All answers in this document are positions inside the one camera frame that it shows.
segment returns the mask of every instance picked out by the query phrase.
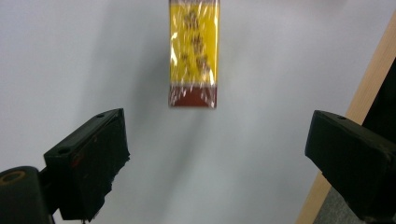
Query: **plastic wrap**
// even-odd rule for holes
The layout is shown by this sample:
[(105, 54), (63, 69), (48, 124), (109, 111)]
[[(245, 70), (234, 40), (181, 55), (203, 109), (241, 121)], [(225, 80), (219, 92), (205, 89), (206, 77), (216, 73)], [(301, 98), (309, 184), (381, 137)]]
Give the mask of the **plastic wrap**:
[(170, 0), (170, 106), (215, 108), (219, 0)]

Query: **white background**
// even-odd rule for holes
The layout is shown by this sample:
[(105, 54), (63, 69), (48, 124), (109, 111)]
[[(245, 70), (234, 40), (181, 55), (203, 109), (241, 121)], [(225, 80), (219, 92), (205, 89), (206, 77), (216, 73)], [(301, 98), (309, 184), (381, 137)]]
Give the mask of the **white background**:
[(218, 108), (204, 110), (167, 105), (168, 1), (2, 0), (0, 171), (44, 168), (79, 125), (123, 107), (132, 160), (94, 224), (293, 223), (317, 172), (312, 113), (345, 114), (395, 8), (222, 1)]

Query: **screw hole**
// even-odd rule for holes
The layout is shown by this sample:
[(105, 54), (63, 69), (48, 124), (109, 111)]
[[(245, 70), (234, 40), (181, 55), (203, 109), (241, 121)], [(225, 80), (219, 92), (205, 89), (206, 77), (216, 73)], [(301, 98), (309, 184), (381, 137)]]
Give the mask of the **screw hole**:
[(0, 177), (0, 186), (12, 184), (22, 179), (26, 173), (24, 171), (14, 171)]
[(61, 150), (58, 151), (60, 155), (64, 155), (70, 152), (70, 148), (62, 148)]

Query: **white wall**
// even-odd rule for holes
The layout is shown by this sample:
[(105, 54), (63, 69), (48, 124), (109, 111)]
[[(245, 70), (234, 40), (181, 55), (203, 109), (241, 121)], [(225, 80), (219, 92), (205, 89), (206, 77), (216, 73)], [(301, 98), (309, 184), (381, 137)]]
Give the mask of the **white wall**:
[(1, 1), (0, 171), (123, 107), (132, 160), (93, 223), (293, 223), (311, 115), (345, 114), (395, 8), (222, 1), (212, 111), (167, 106), (168, 1)]

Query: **wooden frame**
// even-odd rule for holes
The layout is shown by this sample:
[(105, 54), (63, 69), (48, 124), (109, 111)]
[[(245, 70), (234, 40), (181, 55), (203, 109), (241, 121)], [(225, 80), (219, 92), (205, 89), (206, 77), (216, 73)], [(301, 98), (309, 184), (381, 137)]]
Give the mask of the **wooden frame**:
[[(390, 19), (372, 60), (364, 74), (361, 84), (350, 103), (346, 117), (362, 124), (370, 110), (373, 101), (384, 82), (385, 77), (396, 58), (396, 11)], [(314, 223), (318, 212), (332, 186), (318, 172), (317, 177), (306, 197), (303, 208), (296, 220), (296, 224)]]

